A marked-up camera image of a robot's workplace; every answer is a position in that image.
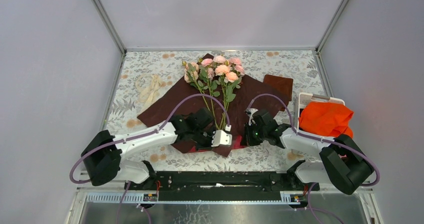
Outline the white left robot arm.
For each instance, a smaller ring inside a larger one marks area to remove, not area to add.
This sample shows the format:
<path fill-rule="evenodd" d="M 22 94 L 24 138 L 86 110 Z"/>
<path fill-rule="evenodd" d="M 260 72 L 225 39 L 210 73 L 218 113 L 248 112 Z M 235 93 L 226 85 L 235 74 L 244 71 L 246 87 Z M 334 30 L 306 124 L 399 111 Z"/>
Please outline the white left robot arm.
<path fill-rule="evenodd" d="M 212 143 L 212 131 L 207 127 L 214 122 L 211 111 L 202 108 L 188 115 L 173 115 L 156 126 L 124 135 L 112 135 L 108 130 L 99 132 L 81 153 L 83 163 L 93 186 L 112 180 L 128 180 L 142 189 L 155 183 L 153 169 L 147 162 L 130 160 L 133 155 L 150 148 L 193 140 Z"/>

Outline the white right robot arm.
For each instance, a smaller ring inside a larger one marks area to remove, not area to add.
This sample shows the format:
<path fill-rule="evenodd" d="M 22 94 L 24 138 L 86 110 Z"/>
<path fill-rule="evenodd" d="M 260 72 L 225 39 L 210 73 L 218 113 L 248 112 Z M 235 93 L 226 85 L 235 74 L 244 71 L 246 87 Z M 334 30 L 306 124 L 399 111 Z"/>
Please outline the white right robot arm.
<path fill-rule="evenodd" d="M 376 167 L 347 135 L 326 137 L 297 130 L 289 124 L 278 124 L 265 109 L 246 109 L 249 117 L 244 126 L 243 146 L 263 142 L 302 155 L 304 161 L 292 166 L 287 175 L 291 189 L 306 183 L 331 184 L 344 194 L 353 194 L 376 173 Z"/>

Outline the pink rose stem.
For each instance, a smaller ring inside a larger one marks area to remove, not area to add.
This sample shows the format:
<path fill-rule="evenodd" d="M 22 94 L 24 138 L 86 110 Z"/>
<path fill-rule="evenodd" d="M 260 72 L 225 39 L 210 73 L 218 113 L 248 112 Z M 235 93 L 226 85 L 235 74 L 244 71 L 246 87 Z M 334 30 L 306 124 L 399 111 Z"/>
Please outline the pink rose stem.
<path fill-rule="evenodd" d="M 218 60 L 225 60 L 227 66 L 227 74 L 221 79 L 221 84 L 218 86 L 218 90 L 221 93 L 222 105 L 227 111 L 230 103 L 235 100 L 235 90 L 241 87 L 242 77 L 245 75 L 242 61 L 240 58 L 230 57 L 226 59 L 224 56 L 215 56 Z"/>

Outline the dark maroon wrapping paper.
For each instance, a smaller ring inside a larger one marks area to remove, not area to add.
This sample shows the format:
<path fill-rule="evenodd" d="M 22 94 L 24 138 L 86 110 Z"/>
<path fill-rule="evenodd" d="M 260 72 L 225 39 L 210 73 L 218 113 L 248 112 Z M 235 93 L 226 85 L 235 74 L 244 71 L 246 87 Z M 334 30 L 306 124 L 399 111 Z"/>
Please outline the dark maroon wrapping paper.
<path fill-rule="evenodd" d="M 286 95 L 246 74 L 242 77 L 241 87 L 234 93 L 235 100 L 230 103 L 226 111 L 221 97 L 201 94 L 183 77 L 163 97 L 144 110 L 138 119 L 147 127 L 152 127 L 170 119 L 173 115 L 188 115 L 201 108 L 207 108 L 213 114 L 215 131 L 224 130 L 233 137 L 231 146 L 213 147 L 211 151 L 228 156 L 235 145 L 244 147 L 241 146 L 241 138 L 244 134 L 244 125 L 249 120 L 245 113 L 247 108 L 266 109 L 274 118 L 289 102 Z M 209 151 L 195 150 L 194 143 L 190 142 L 176 144 L 175 148 L 182 153 Z"/>

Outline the peach rose stem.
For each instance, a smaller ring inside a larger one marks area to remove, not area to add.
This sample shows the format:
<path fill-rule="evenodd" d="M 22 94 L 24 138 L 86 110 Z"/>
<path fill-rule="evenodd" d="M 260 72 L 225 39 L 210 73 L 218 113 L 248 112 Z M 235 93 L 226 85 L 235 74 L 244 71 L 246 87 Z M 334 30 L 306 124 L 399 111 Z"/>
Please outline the peach rose stem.
<path fill-rule="evenodd" d="M 199 62 L 182 63 L 184 80 L 195 87 L 201 94 L 218 98 L 221 96 L 219 85 L 228 72 L 225 60 L 206 57 Z"/>

